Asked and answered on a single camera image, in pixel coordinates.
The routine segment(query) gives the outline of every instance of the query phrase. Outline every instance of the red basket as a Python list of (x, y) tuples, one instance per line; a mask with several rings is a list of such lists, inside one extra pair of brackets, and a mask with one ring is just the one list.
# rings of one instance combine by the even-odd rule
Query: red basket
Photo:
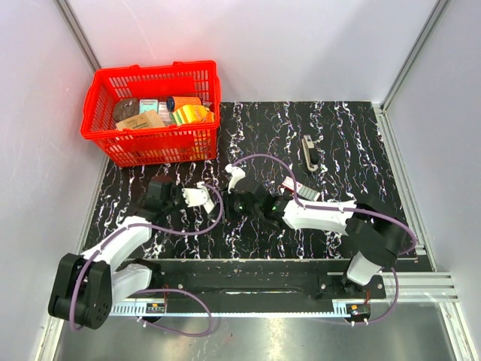
[[(121, 99), (165, 101), (169, 96), (198, 96), (211, 102), (214, 122), (116, 130), (112, 113)], [(220, 81), (212, 61), (101, 69), (87, 93), (80, 132), (121, 167), (213, 159), (217, 153), (219, 105)]]

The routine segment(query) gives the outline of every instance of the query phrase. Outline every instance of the gray wall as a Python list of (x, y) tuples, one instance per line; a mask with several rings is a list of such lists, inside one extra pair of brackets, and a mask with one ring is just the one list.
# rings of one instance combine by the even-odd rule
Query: gray wall
[(102, 153), (80, 137), (92, 72), (54, 2), (0, 14), (0, 359), (38, 348), (60, 257), (77, 249)]
[(380, 102), (435, 2), (70, 0), (103, 67), (216, 60), (226, 102)]
[(439, 268), (481, 350), (481, 2), (452, 2), (388, 110)]

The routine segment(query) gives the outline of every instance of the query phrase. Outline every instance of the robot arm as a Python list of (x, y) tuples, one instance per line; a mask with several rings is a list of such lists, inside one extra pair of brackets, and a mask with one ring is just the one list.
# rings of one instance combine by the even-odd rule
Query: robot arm
[[(403, 229), (390, 222), (343, 211), (361, 208), (395, 217), (392, 210), (374, 197), (362, 202), (302, 200), (301, 206), (291, 196), (272, 196), (238, 167), (228, 165), (226, 171), (232, 174), (223, 196), (227, 217), (252, 214), (278, 229), (320, 229), (340, 233), (343, 243), (358, 250), (346, 270), (347, 280), (355, 285), (365, 286), (381, 269), (391, 268), (408, 237)], [(307, 205), (327, 206), (339, 211), (311, 209), (306, 208)]]
[[(79, 289), (75, 322), (97, 329), (107, 319), (113, 305), (146, 288), (162, 287), (160, 266), (154, 262), (136, 259), (117, 271), (126, 258), (143, 243), (149, 241), (155, 223), (173, 210), (203, 206), (209, 214), (214, 209), (207, 188), (202, 182), (197, 188), (182, 188), (163, 177), (153, 178), (134, 214), (124, 219), (116, 233), (115, 241), (108, 237), (81, 255), (67, 254), (59, 263), (48, 306), (49, 314), (69, 319), (72, 291), (79, 272), (88, 259), (93, 258)], [(144, 223), (146, 227), (132, 227)]]

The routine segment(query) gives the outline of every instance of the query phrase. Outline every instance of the metal floor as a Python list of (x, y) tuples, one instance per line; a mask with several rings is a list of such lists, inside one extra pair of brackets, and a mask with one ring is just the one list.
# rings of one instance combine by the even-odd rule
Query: metal floor
[[(376, 313), (385, 305), (375, 305)], [(168, 318), (163, 324), (185, 332), (202, 319)], [(206, 338), (144, 329), (127, 317), (111, 317), (102, 328), (73, 333), (64, 327), (57, 361), (77, 360), (454, 360), (435, 304), (400, 304), (382, 323), (351, 328), (311, 319), (221, 319)]]

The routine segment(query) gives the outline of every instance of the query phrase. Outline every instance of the cable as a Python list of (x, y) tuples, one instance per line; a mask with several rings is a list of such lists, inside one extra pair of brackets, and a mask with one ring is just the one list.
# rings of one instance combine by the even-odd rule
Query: cable
[(368, 290), (366, 291), (366, 300), (364, 301), (364, 304), (367, 305), (370, 299), (371, 299), (371, 292), (370, 290)]
[[(87, 269), (89, 269), (93, 260), (100, 254), (100, 252), (103, 249), (105, 249), (105, 247), (109, 243), (111, 243), (112, 240), (115, 237), (117, 237), (120, 233), (126, 231), (127, 229), (134, 228), (134, 227), (147, 227), (147, 228), (157, 229), (157, 230), (162, 231), (162, 232), (170, 233), (172, 235), (203, 235), (204, 233), (207, 233), (210, 230), (212, 230), (217, 225), (217, 223), (220, 222), (220, 220), (222, 219), (223, 212), (224, 212), (224, 204), (222, 202), (222, 196), (220, 195), (219, 191), (216, 190), (211, 185), (205, 184), (205, 186), (214, 192), (214, 194), (216, 195), (217, 199), (219, 200), (219, 204), (220, 204), (219, 214), (217, 215), (216, 220), (210, 226), (208, 226), (206, 229), (202, 229), (201, 231), (196, 231), (196, 232), (180, 232), (180, 231), (174, 231), (173, 229), (167, 229), (167, 228), (163, 228), (163, 227), (159, 227), (159, 226), (154, 226), (153, 224), (133, 223), (133, 224), (128, 225), (127, 227), (122, 227), (122, 228), (117, 229), (115, 232), (110, 234), (105, 239), (105, 242), (100, 246), (100, 250), (96, 250), (91, 255), (91, 257), (87, 260), (87, 262), (85, 262), (82, 269), (80, 270), (80, 273), (77, 277), (77, 280), (75, 281), (74, 292), (72, 293), (72, 300), (71, 300), (70, 309), (69, 309), (69, 312), (68, 312), (68, 324), (70, 326), (70, 330), (72, 330), (73, 332), (78, 332), (80, 329), (83, 328), (83, 326), (79, 326), (79, 327), (75, 326), (75, 307), (77, 305), (77, 298), (78, 298), (80, 286), (82, 285), (83, 279), (85, 278), (85, 274), (87, 272)], [(162, 289), (159, 289), (159, 290), (160, 291), (157, 291), (157, 292), (165, 292), (165, 290), (162, 290)], [(151, 293), (152, 292), (152, 290), (144, 290), (144, 291), (146, 291), (146, 292), (139, 291), (138, 293)], [(183, 290), (175, 290), (175, 291), (178, 292), (178, 293), (188, 295), (189, 297), (193, 298), (195, 301), (197, 301), (207, 311), (207, 314), (209, 315), (209, 326), (208, 326), (207, 330), (204, 331), (204, 332), (208, 331), (209, 333), (211, 333), (212, 330), (213, 330), (213, 318), (212, 318), (212, 315), (210, 314), (210, 311), (207, 308), (207, 306), (198, 297), (192, 295), (191, 293), (188, 293), (187, 291), (183, 291)], [(163, 326), (159, 326), (159, 325), (155, 325), (155, 326), (157, 328), (161, 328), (165, 331), (176, 333), (176, 332), (174, 332), (175, 330), (169, 329), (168, 327), (162, 328)], [(180, 332), (180, 333), (177, 333), (178, 335), (185, 335), (185, 336), (192, 336), (192, 337), (201, 337), (200, 335), (208, 335), (209, 334), (209, 333), (204, 334), (204, 332), (194, 333), (194, 334), (188, 334), (188, 333), (184, 334), (184, 332), (181, 332), (181, 331), (177, 331), (177, 332)]]
[[(375, 318), (374, 320), (370, 320), (369, 323), (361, 323), (361, 322), (354, 323), (355, 326), (367, 326), (367, 325), (371, 325), (372, 323), (379, 323), (392, 313), (392, 311), (394, 310), (394, 307), (396, 307), (396, 305), (398, 304), (399, 280), (398, 280), (398, 275), (396, 274), (396, 270), (394, 268), (391, 268), (391, 272), (392, 272), (392, 275), (394, 276), (394, 282), (395, 282), (395, 285), (396, 285), (396, 291), (395, 291), (395, 294), (394, 294), (394, 299), (392, 300), (392, 304), (389, 306), (388, 310), (382, 316), (379, 316), (378, 318)], [(323, 322), (323, 323), (329, 323), (330, 325), (352, 326), (352, 324), (350, 322), (348, 322), (347, 320), (344, 320), (344, 322), (329, 321), (329, 320), (325, 320), (323, 318), (315, 318), (314, 320), (319, 321), (319, 322)]]
[[(238, 160), (236, 160), (234, 163), (232, 163), (232, 166), (237, 166), (240, 162), (245, 162), (246, 160), (249, 160), (249, 159), (252, 159), (252, 158), (258, 158), (258, 157), (263, 157), (263, 158), (269, 158), (269, 159), (272, 159), (276, 162), (278, 162), (279, 164), (281, 164), (282, 167), (284, 167), (285, 169), (287, 169), (287, 171), (289, 172), (289, 175), (291, 176), (293, 182), (294, 182), (294, 201), (300, 205), (301, 207), (303, 208), (307, 208), (307, 209), (319, 209), (321, 211), (337, 211), (339, 212), (340, 209), (338, 207), (329, 207), (327, 205), (305, 205), (303, 204), (299, 198), (298, 198), (298, 191), (297, 191), (297, 182), (295, 180), (295, 176), (294, 176), (294, 173), (292, 172), (291, 168), (285, 164), (285, 162), (283, 162), (282, 160), (280, 160), (279, 158), (276, 158), (275, 156), (271, 156), (269, 154), (252, 154), (250, 156), (245, 156), (244, 158), (240, 158)], [(390, 216), (386, 216), (385, 214), (381, 214), (381, 213), (377, 213), (377, 212), (373, 212), (373, 211), (369, 211), (367, 209), (358, 209), (358, 208), (344, 208), (343, 211), (347, 211), (347, 212), (356, 212), (356, 213), (360, 213), (360, 214), (366, 214), (368, 216), (371, 216), (371, 217), (376, 217), (376, 218), (380, 218), (382, 220), (387, 220), (388, 222), (391, 222), (393, 224), (395, 224), (396, 226), (399, 226), (401, 227), (404, 231), (406, 231), (406, 233), (411, 237), (411, 241), (412, 241), (412, 244), (410, 245), (409, 248), (407, 248), (406, 250), (403, 250), (399, 253), (399, 255), (403, 255), (403, 254), (406, 254), (406, 253), (409, 253), (410, 251), (412, 251), (416, 245), (417, 245), (417, 237), (416, 237), (416, 234), (408, 227), (406, 226), (404, 223), (402, 222), (399, 222), (398, 220), (396, 220), (395, 218), (393, 217), (390, 217)]]
[(149, 289), (149, 290), (141, 290), (141, 291), (137, 291), (135, 294), (137, 295), (137, 294), (152, 293), (152, 292), (155, 292), (155, 293), (167, 293), (167, 292), (182, 293), (183, 295), (186, 295), (186, 296), (190, 297), (191, 299), (194, 299), (207, 312), (207, 315), (209, 317), (209, 326), (205, 331), (200, 332), (200, 333), (186, 333), (186, 332), (182, 332), (182, 331), (179, 331), (179, 330), (176, 330), (176, 329), (171, 329), (169, 327), (156, 325), (154, 323), (150, 323), (150, 322), (147, 322), (147, 321), (144, 322), (144, 325), (148, 325), (148, 326), (154, 327), (156, 329), (161, 329), (163, 331), (174, 333), (175, 335), (188, 336), (188, 337), (204, 337), (204, 336), (210, 335), (212, 333), (212, 331), (213, 331), (212, 314), (211, 314), (209, 308), (207, 307), (207, 305), (200, 298), (198, 298), (196, 295), (194, 295), (190, 292), (184, 291), (184, 290), (176, 290), (176, 289), (172, 289), (172, 288), (156, 288), (156, 289)]
[(164, 316), (165, 314), (167, 314), (167, 304), (168, 304), (167, 298), (168, 298), (168, 292), (166, 292), (164, 295)]
[(396, 291), (395, 291), (395, 294), (394, 294), (394, 299), (392, 300), (392, 304), (389, 306), (388, 310), (384, 313), (383, 316), (379, 316), (378, 318), (375, 318), (374, 320), (369, 321), (369, 323), (379, 323), (382, 320), (384, 320), (386, 317), (388, 317), (391, 314), (392, 310), (394, 310), (394, 307), (398, 303), (398, 298), (399, 298), (398, 274), (396, 273), (396, 270), (394, 269), (394, 267), (391, 268), (391, 272), (392, 272), (392, 275), (394, 276), (394, 282), (396, 284)]

